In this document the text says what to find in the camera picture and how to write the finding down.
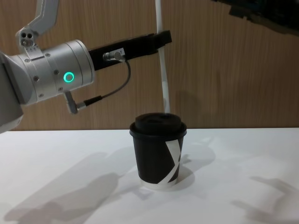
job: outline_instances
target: white rod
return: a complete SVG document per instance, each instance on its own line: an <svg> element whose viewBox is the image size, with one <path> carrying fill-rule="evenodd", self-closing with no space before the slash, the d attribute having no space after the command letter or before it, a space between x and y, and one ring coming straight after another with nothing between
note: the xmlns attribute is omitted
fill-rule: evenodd
<svg viewBox="0 0 299 224"><path fill-rule="evenodd" d="M157 18L157 33L160 33L163 31L161 0L156 0L156 18ZM164 47L159 48L158 52L159 52L159 57L160 57L164 112L170 113L170 103L169 103L167 73L166 73L166 66L165 66Z"/></svg>

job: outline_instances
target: cup bottom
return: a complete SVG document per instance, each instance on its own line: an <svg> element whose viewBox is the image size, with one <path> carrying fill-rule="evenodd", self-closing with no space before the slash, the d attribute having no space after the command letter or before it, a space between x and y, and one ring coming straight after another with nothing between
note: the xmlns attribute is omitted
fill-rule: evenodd
<svg viewBox="0 0 299 224"><path fill-rule="evenodd" d="M175 179L175 180L173 180L171 182L168 182L168 183L158 184L158 183L148 183L148 182L145 182L145 181L140 179L141 184L143 186L145 186L146 188L152 189L152 190L164 190L164 189L171 188L173 185L175 185L177 183L177 180L178 179Z"/></svg>

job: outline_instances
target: wood panel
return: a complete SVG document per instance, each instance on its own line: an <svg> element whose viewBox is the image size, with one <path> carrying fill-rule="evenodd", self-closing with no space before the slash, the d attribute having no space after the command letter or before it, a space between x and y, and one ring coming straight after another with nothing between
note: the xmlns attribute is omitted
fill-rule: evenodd
<svg viewBox="0 0 299 224"><path fill-rule="evenodd" d="M171 111L189 127L299 126L299 38L228 15L210 0L162 0ZM34 16L34 0L1 0L0 49L17 54L14 34ZM88 48L156 31L154 0L61 0L56 26L41 48L80 39ZM158 55L130 61L120 93L78 115L62 96L24 107L17 130L128 128L142 113L163 110ZM125 65L97 72L77 101L105 94L126 78Z"/></svg>

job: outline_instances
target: green led ring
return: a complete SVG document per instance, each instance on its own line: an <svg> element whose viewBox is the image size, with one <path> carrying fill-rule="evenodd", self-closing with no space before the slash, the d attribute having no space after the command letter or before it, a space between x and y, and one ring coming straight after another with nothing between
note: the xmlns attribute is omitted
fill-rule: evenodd
<svg viewBox="0 0 299 224"><path fill-rule="evenodd" d="M74 74L73 74L72 72L70 72L70 71L68 71L68 72L66 72L66 73L64 74L64 81L65 81L66 83L70 83L70 82L72 82L72 81L74 80L74 78L75 78Z"/></svg>

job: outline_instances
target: white tabletop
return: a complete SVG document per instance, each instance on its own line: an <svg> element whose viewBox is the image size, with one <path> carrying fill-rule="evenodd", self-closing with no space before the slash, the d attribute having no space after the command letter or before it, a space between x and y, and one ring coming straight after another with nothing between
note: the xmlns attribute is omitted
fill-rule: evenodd
<svg viewBox="0 0 299 224"><path fill-rule="evenodd" d="M140 186L119 131L0 135L1 224L298 224L299 129L188 130L179 183Z"/></svg>

